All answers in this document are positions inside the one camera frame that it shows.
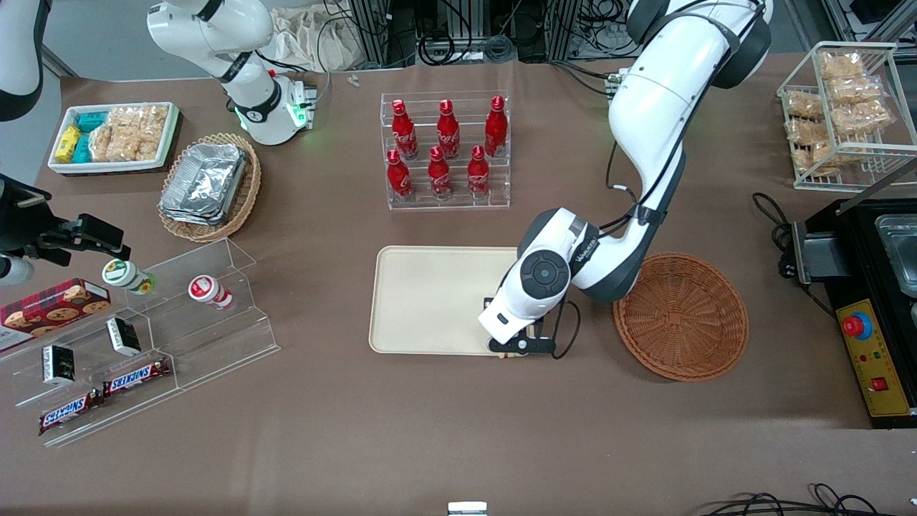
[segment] white storage tray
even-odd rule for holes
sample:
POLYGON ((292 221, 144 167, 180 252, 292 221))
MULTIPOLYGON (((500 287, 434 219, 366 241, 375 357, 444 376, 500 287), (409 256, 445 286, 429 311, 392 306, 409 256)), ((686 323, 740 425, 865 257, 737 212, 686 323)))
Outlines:
POLYGON ((378 353, 503 356, 478 323, 513 247, 390 245, 376 257, 370 347, 378 353))
POLYGON ((74 106, 68 107, 63 114, 61 126, 58 128, 57 136, 54 137, 54 146, 51 147, 48 156, 48 168, 62 175, 103 175, 103 174, 128 174, 133 171, 156 169, 166 163, 169 156, 172 136, 175 134, 175 127, 178 124, 178 107, 172 102, 143 102, 136 104, 99 104, 96 106, 74 106), (110 111, 114 107, 141 107, 147 104, 158 104, 169 107, 169 114, 166 116, 166 125, 162 128, 162 137, 160 138, 160 147, 156 151, 156 159, 144 160, 142 162, 100 162, 100 163, 59 163, 54 159, 54 150, 61 143, 61 136, 71 124, 76 122, 76 117, 82 113, 95 113, 98 111, 110 111))

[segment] red switch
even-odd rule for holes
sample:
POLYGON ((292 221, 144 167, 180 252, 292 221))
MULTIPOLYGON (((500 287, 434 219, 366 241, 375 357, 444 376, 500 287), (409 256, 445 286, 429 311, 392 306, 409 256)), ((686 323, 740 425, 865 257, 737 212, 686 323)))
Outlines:
POLYGON ((841 328, 844 329, 844 333, 851 337, 859 337, 863 334, 863 331, 866 331, 866 325, 863 324, 863 320, 852 315, 844 318, 841 328))
POLYGON ((847 336, 864 341, 872 336, 872 320, 863 312, 854 312, 841 320, 841 330, 847 336))
POLYGON ((889 390, 889 384, 885 381, 885 377, 873 378, 872 390, 889 390))

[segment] beige tray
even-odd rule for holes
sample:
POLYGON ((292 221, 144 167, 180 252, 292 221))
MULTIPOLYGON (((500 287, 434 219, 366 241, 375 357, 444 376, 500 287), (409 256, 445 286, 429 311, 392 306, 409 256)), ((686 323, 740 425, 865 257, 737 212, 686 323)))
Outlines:
POLYGON ((516 259, 512 247, 390 245, 376 257, 370 347, 378 353, 479 354, 478 323, 516 259))

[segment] red button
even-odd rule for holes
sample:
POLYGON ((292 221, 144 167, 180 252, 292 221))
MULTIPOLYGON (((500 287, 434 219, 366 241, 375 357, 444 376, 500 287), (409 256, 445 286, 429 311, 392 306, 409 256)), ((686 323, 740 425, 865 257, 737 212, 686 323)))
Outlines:
POLYGON ((889 390, 889 384, 886 383, 884 377, 873 378, 872 390, 889 390))
POLYGON ((866 325, 863 324, 863 320, 856 316, 847 316, 841 321, 841 328, 844 330, 844 333, 850 335, 851 337, 859 337, 866 331, 866 325))

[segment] yellow control panel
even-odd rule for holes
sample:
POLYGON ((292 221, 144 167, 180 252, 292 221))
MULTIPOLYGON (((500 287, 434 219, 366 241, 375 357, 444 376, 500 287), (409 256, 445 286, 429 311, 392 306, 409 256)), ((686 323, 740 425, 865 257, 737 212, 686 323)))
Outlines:
POLYGON ((872 303, 864 299, 836 313, 869 414, 875 418, 910 415, 872 303))

